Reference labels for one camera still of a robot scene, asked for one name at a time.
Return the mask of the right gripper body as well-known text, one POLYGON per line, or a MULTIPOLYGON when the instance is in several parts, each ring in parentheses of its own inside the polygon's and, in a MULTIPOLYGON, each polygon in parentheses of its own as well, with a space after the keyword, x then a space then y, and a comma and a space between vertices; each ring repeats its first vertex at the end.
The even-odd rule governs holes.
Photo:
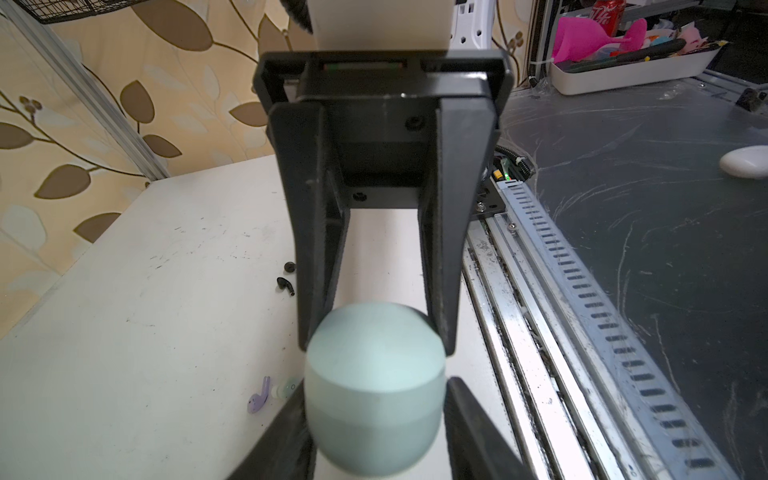
POLYGON ((294 209, 472 200, 512 84, 499 50, 271 52, 253 77, 294 209))

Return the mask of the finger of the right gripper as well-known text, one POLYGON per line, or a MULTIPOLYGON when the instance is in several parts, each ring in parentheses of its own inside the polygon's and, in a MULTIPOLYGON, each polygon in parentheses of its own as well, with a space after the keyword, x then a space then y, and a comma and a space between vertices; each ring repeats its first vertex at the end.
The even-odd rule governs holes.
POLYGON ((428 318, 448 356, 456 349, 463 246, 496 124, 487 98, 438 102, 418 222, 428 318))
POLYGON ((273 106, 268 133, 293 231, 298 345, 305 351, 334 306, 350 212, 330 119, 321 104, 273 106))

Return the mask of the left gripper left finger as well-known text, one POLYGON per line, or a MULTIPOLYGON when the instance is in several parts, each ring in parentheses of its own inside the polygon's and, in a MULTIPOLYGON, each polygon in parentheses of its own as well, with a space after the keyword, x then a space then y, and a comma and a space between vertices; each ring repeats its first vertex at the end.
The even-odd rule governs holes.
POLYGON ((304 384, 299 383, 229 480, 314 478, 317 447, 306 419, 304 384))

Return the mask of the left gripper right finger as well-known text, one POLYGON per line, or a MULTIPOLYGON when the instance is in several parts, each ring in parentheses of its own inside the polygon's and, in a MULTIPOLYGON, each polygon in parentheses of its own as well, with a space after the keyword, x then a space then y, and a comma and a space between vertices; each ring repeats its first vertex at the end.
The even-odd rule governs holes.
POLYGON ((444 423, 454 480, 534 478, 459 377, 447 381, 444 423))

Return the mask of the mint green earbud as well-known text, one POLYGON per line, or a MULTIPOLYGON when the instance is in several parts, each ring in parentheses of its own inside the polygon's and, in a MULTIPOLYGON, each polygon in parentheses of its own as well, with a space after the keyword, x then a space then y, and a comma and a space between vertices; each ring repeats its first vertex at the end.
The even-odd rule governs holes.
POLYGON ((297 390, 302 382, 301 378, 291 377, 276 383, 272 389, 271 394, 274 398, 280 400, 289 399, 293 393, 297 390))

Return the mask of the mint green charging case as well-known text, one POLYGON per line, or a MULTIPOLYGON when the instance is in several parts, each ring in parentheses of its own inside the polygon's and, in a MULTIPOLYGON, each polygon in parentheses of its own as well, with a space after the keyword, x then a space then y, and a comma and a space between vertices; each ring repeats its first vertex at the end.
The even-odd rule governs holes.
POLYGON ((446 353, 410 306, 356 303, 331 311, 306 349, 303 390, 314 443, 361 477, 397 475, 430 450, 442 423, 446 353))

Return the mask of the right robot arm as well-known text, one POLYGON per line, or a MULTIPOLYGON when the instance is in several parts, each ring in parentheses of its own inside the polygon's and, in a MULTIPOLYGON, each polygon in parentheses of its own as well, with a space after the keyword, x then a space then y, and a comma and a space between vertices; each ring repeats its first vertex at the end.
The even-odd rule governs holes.
POLYGON ((261 56, 298 261, 306 348, 331 311, 350 213, 418 213, 427 320, 456 348, 462 249, 513 84, 509 56, 454 49, 451 1, 288 1, 312 51, 261 56))

